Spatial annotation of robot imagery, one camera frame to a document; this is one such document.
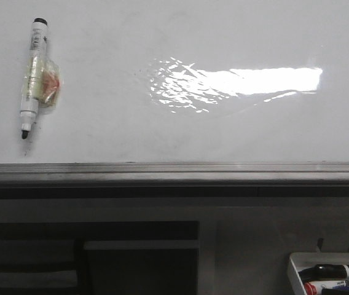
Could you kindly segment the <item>white marker with taped magnet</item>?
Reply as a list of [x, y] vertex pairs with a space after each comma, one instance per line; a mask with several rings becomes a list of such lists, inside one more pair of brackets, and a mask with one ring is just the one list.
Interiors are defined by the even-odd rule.
[[27, 139], [39, 108], [55, 106], [60, 92], [59, 67], [47, 56], [49, 26], [45, 19], [35, 18], [31, 25], [29, 59], [23, 80], [20, 105], [21, 138]]

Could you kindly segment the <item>white whiteboard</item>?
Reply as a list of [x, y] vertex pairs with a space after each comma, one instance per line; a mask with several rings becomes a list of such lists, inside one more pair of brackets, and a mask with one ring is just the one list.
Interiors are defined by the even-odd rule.
[[[29, 31], [61, 91], [21, 138]], [[349, 162], [349, 1], [0, 1], [0, 163]]]

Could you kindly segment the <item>dark monitor with white edge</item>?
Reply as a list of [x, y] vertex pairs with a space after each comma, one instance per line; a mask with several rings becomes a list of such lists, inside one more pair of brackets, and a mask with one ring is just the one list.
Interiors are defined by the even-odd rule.
[[91, 241], [84, 245], [94, 294], [197, 294], [195, 242]]

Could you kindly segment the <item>white marker tray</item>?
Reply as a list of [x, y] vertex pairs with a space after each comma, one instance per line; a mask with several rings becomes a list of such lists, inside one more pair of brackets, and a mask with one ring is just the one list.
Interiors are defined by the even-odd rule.
[[298, 252], [289, 255], [287, 275], [294, 294], [306, 294], [299, 272], [315, 264], [349, 264], [349, 253]]

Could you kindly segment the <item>left black tray hook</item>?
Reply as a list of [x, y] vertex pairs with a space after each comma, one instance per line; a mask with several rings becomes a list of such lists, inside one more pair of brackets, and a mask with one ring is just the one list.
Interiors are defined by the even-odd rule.
[[318, 238], [317, 239], [317, 241], [316, 241], [316, 248], [315, 248], [315, 251], [317, 253], [322, 252], [323, 243], [324, 243], [324, 238]]

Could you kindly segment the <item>black slatted panel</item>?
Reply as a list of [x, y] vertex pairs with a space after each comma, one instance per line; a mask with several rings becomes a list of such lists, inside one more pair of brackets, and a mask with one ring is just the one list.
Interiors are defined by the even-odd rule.
[[197, 221], [0, 223], [0, 294], [94, 294], [91, 241], [195, 242]]

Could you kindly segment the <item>black capped marker in tray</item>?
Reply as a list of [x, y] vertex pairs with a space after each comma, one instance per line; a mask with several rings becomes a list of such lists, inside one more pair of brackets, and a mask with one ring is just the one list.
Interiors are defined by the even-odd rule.
[[299, 277], [303, 282], [314, 280], [349, 279], [349, 264], [317, 264], [301, 270]]

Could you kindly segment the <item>red capped marker in tray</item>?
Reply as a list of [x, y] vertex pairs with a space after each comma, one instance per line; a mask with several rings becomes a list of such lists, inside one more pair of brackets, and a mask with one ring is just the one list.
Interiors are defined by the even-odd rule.
[[340, 289], [349, 286], [349, 280], [310, 281], [304, 283], [306, 294], [321, 294], [322, 289]]

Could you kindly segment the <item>grey aluminium whiteboard frame ledge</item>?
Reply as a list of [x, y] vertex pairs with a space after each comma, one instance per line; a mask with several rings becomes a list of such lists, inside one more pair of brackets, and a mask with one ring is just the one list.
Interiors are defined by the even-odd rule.
[[112, 187], [349, 187], [349, 162], [0, 163], [0, 199]]

